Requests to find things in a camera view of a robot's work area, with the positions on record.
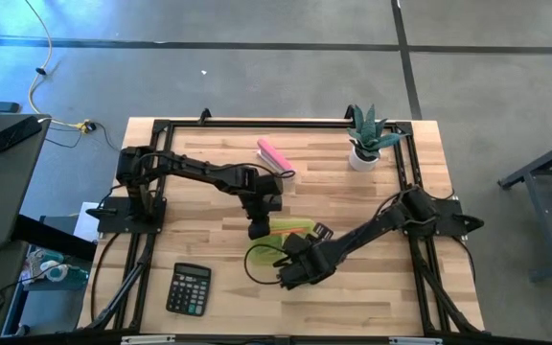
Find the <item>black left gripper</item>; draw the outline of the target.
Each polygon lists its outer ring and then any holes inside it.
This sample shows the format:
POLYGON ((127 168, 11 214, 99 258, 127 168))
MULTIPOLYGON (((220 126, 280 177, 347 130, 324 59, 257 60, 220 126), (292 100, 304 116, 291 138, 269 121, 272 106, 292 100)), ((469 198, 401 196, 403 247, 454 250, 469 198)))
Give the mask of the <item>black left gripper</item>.
POLYGON ((260 175, 256 169, 251 169, 248 187, 250 191, 241 194, 241 206, 250 220, 248 237, 256 240, 270 233, 269 214, 282 210, 283 183, 273 174, 260 175))

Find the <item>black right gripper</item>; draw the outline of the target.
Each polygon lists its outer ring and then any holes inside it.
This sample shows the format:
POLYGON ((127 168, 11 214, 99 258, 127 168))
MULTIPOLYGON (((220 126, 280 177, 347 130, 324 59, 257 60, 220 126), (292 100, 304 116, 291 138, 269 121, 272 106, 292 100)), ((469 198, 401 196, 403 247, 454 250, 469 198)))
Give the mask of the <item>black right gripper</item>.
POLYGON ((334 232, 316 223, 305 237, 289 234, 283 242, 286 256, 278 261, 280 286, 291 290, 304 284, 315 285, 335 273, 340 262, 341 244, 332 240, 334 232))

